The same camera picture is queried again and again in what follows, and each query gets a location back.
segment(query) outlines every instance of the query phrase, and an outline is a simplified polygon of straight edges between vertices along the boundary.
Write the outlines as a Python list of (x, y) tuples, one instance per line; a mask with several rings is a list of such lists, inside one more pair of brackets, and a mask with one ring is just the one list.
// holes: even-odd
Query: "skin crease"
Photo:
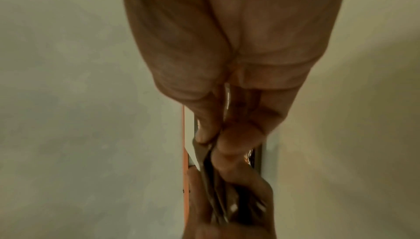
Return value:
[[(220, 132), (212, 162), (230, 170), (285, 118), (324, 54), (342, 0), (124, 0), (157, 88)], [(224, 116), (224, 86), (230, 105)]]
[(244, 186), (266, 205), (266, 218), (261, 226), (227, 224), (211, 225), (211, 206), (206, 197), (200, 172), (192, 167), (188, 170), (190, 213), (183, 239), (275, 239), (273, 190), (248, 164), (234, 165), (234, 170), (225, 175), (227, 181)]

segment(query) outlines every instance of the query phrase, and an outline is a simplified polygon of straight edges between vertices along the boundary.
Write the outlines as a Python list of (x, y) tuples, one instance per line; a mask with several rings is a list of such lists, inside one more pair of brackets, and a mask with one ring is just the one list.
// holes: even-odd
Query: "dark object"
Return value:
[[(244, 187), (225, 182), (219, 172), (214, 169), (210, 154), (216, 140), (214, 139), (208, 145), (201, 145), (195, 140), (192, 142), (207, 198), (213, 208), (212, 220), (218, 224), (237, 222), (244, 225), (262, 225), (266, 212), (264, 203)], [(255, 150), (253, 152), (251, 158), (255, 164), (257, 156)]]

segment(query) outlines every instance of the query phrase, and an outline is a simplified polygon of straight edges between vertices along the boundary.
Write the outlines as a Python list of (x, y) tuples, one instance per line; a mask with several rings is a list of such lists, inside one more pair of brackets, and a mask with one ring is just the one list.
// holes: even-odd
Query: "orange edge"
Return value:
[(189, 213), (188, 153), (185, 149), (185, 107), (182, 106), (182, 180), (184, 187), (184, 224), (187, 225)]

